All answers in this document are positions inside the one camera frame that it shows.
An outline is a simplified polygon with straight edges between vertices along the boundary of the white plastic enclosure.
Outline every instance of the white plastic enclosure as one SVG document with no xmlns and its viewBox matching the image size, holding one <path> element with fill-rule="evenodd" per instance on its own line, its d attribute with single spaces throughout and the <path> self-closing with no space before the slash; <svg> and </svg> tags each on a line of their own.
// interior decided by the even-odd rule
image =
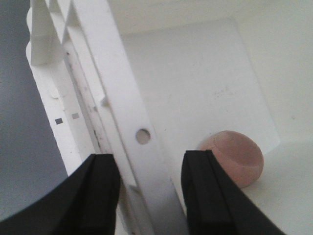
<svg viewBox="0 0 313 235">
<path fill-rule="evenodd" d="M 221 130 L 265 155 L 244 192 L 286 234 L 311 234 L 313 1 L 34 0 L 27 22 L 68 174 L 115 156 L 116 234 L 187 234 L 182 157 Z"/>
</svg>

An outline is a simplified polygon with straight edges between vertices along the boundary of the white surface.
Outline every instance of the white surface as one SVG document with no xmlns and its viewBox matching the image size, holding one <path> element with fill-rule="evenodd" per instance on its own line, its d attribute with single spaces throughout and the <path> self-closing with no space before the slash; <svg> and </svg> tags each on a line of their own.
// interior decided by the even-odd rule
<svg viewBox="0 0 313 235">
<path fill-rule="evenodd" d="M 265 2 L 269 0 L 109 0 L 121 34 L 225 19 Z"/>
<path fill-rule="evenodd" d="M 244 193 L 286 234 L 313 229 L 313 142 L 285 142 L 265 155 L 261 178 Z"/>
<path fill-rule="evenodd" d="M 276 0 L 239 30 L 283 141 L 313 141 L 313 1 Z"/>
<path fill-rule="evenodd" d="M 278 145 L 233 21 L 124 36 L 123 42 L 181 200 L 184 153 L 208 136 L 238 131 L 264 153 Z"/>
</svg>

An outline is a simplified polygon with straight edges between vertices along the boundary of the pink translucent object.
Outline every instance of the pink translucent object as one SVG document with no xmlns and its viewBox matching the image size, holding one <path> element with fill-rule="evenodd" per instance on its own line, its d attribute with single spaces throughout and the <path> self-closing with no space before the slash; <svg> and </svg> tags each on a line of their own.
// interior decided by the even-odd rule
<svg viewBox="0 0 313 235">
<path fill-rule="evenodd" d="M 202 142 L 198 149 L 211 149 L 222 168 L 240 188 L 255 182 L 263 171 L 264 159 L 259 146 L 241 133 L 221 131 Z"/>
</svg>

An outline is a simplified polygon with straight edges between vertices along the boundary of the circular hole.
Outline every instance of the circular hole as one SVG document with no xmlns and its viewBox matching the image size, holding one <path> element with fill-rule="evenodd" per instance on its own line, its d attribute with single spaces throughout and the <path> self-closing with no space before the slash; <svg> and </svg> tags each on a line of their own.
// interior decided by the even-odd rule
<svg viewBox="0 0 313 235">
<path fill-rule="evenodd" d="M 146 144 L 151 139 L 150 133 L 146 129 L 140 129 L 136 133 L 136 139 L 139 144 Z"/>
</svg>

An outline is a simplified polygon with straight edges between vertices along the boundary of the gray background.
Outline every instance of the gray background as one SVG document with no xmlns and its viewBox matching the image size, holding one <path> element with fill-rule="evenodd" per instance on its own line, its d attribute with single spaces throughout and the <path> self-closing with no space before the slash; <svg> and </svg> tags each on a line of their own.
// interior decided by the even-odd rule
<svg viewBox="0 0 313 235">
<path fill-rule="evenodd" d="M 25 55 L 28 10 L 29 0 L 0 1 L 0 220 L 67 176 Z"/>
</svg>

